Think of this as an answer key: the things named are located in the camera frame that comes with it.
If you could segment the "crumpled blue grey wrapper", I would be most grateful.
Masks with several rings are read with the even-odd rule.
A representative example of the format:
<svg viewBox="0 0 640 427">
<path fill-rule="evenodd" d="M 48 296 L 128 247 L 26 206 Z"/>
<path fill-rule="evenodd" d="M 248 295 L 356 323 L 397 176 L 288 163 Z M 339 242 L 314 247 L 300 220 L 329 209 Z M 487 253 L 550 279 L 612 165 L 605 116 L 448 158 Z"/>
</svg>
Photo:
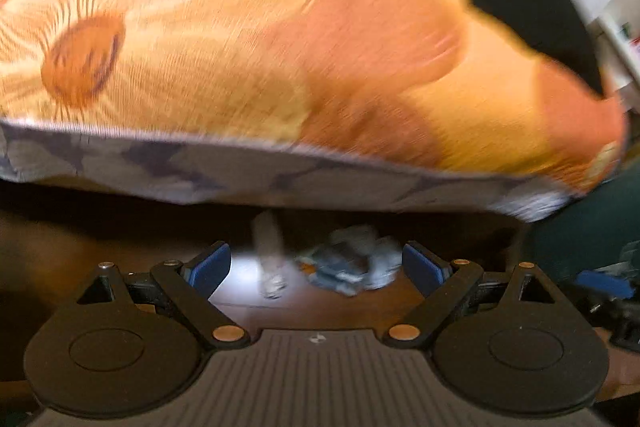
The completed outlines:
<svg viewBox="0 0 640 427">
<path fill-rule="evenodd" d="M 332 232 L 296 262 L 312 285 L 355 297 L 393 283 L 401 267 L 401 247 L 371 227 L 352 227 Z"/>
</svg>

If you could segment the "grey patterned mattress edge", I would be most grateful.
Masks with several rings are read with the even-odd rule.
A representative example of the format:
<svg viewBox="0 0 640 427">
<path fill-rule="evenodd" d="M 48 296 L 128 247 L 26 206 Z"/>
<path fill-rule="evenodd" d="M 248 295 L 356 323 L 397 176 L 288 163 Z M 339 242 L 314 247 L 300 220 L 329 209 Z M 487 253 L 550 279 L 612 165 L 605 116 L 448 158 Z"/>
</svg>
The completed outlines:
<svg viewBox="0 0 640 427">
<path fill-rule="evenodd" d="M 174 204 L 343 211 L 492 211 L 535 222 L 572 194 L 540 176 L 471 176 L 204 136 L 1 121 L 1 176 Z"/>
</svg>

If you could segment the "orange floral bed sheet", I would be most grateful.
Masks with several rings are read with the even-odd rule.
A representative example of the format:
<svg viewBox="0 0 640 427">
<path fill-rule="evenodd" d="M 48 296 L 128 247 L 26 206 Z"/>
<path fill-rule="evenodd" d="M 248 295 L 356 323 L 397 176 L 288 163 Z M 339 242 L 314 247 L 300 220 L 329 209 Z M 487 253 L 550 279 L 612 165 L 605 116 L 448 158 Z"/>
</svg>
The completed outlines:
<svg viewBox="0 0 640 427">
<path fill-rule="evenodd" d="M 317 147 L 576 193 L 622 159 L 608 82 L 473 0 L 1 0 L 1 114 Z"/>
</svg>

